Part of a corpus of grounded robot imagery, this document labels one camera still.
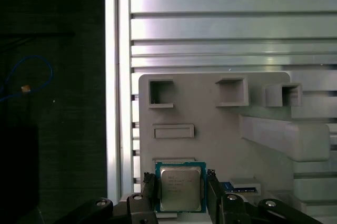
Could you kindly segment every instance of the rectangular slot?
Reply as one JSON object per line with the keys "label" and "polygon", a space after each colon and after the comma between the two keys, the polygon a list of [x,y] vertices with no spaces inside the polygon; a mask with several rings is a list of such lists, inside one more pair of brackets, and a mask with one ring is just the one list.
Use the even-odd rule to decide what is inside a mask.
{"label": "rectangular slot", "polygon": [[248,84],[244,76],[227,77],[216,83],[220,88],[220,102],[217,106],[249,105]]}
{"label": "rectangular slot", "polygon": [[301,106],[302,85],[300,83],[279,83],[267,85],[264,91],[264,106]]}
{"label": "rectangular slot", "polygon": [[282,103],[283,106],[300,106],[299,86],[283,86],[282,87]]}
{"label": "rectangular slot", "polygon": [[153,138],[155,139],[178,139],[193,138],[194,125],[154,125]]}
{"label": "rectangular slot", "polygon": [[173,108],[172,95],[174,85],[172,80],[150,80],[149,82],[150,108]]}

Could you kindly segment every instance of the blue cable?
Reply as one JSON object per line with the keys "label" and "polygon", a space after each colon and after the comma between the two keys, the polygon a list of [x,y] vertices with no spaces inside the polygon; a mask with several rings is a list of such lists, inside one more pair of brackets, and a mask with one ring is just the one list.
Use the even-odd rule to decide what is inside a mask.
{"label": "blue cable", "polygon": [[[35,88],[35,89],[31,89],[28,93],[37,92],[37,91],[39,91],[40,89],[46,87],[46,86],[49,84],[49,82],[52,80],[53,74],[54,74],[54,73],[53,73],[53,68],[52,68],[52,66],[50,65],[50,63],[49,63],[45,58],[43,58],[43,57],[41,57],[41,56],[38,56],[38,55],[27,56],[27,57],[24,57],[23,59],[21,59],[21,60],[20,60],[18,63],[16,63],[15,66],[12,68],[12,70],[11,70],[11,72],[9,73],[9,75],[8,75],[8,77],[7,77],[7,79],[6,79],[5,83],[4,83],[4,85],[3,85],[3,86],[1,87],[1,89],[0,89],[0,93],[2,93],[2,92],[4,91],[5,85],[7,85],[8,81],[10,80],[10,78],[11,78],[12,74],[14,73],[14,71],[16,70],[16,68],[17,68],[21,63],[23,63],[24,61],[26,61],[26,60],[28,60],[28,59],[32,59],[32,58],[38,58],[38,59],[44,61],[45,64],[47,64],[47,66],[48,66],[49,69],[51,70],[51,75],[50,75],[49,79],[48,79],[44,84],[40,85],[39,87],[37,87],[37,88]],[[22,96],[22,95],[23,95],[22,92],[16,93],[16,94],[11,94],[11,95],[8,95],[8,96],[5,96],[5,97],[1,98],[1,99],[0,99],[0,102],[4,101],[4,100],[6,100],[6,99],[9,99],[9,98],[14,98],[14,97],[16,97],[16,96]]]}

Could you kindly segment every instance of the blue component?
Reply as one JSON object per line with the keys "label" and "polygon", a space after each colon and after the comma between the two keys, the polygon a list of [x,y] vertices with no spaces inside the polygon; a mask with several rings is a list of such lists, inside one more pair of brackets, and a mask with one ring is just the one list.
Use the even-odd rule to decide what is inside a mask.
{"label": "blue component", "polygon": [[[200,167],[201,168],[201,178],[203,179],[203,187],[204,187],[204,195],[203,199],[201,200],[201,211],[198,212],[206,212],[206,196],[207,196],[207,186],[206,186],[206,179],[207,179],[207,169],[205,162],[156,162],[155,165],[155,175],[157,179],[160,179],[160,168],[161,167]],[[155,206],[157,212],[168,212],[168,211],[161,211],[160,210],[160,203]]]}

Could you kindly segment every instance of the black wall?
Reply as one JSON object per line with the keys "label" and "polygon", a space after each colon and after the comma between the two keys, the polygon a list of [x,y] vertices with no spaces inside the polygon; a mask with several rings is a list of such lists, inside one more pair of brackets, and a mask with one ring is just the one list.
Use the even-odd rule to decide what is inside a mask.
{"label": "black wall", "polygon": [[[104,0],[0,0],[0,34],[66,31],[76,35],[38,38],[0,54],[3,79],[28,55],[45,57],[54,70],[44,89],[0,103],[0,139],[10,143],[2,150],[17,160],[14,165],[2,158],[11,170],[7,180],[20,191],[14,180],[29,185],[37,168],[38,206],[46,224],[90,198],[106,197]],[[0,39],[0,47],[13,40]],[[48,67],[30,59],[18,67],[8,91],[34,88],[48,77]],[[35,127],[36,137],[29,130]],[[6,128],[26,134],[10,135]],[[19,223],[42,223],[37,207]]]}

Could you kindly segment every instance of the metal bolt head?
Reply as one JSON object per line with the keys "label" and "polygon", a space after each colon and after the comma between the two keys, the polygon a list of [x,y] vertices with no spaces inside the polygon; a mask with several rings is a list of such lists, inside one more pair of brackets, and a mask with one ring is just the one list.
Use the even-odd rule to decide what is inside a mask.
{"label": "metal bolt head", "polygon": [[96,203],[96,205],[99,206],[99,207],[105,206],[105,204],[106,204],[106,201],[104,201],[104,200]]}
{"label": "metal bolt head", "polygon": [[276,203],[274,201],[268,200],[265,204],[269,207],[276,207]]}
{"label": "metal bolt head", "polygon": [[142,195],[135,195],[135,196],[133,196],[133,198],[134,198],[135,200],[140,200],[140,199],[143,198],[143,196],[142,196]]}
{"label": "metal bolt head", "polygon": [[237,199],[237,197],[235,195],[229,195],[227,198],[229,200],[235,200],[235,199]]}

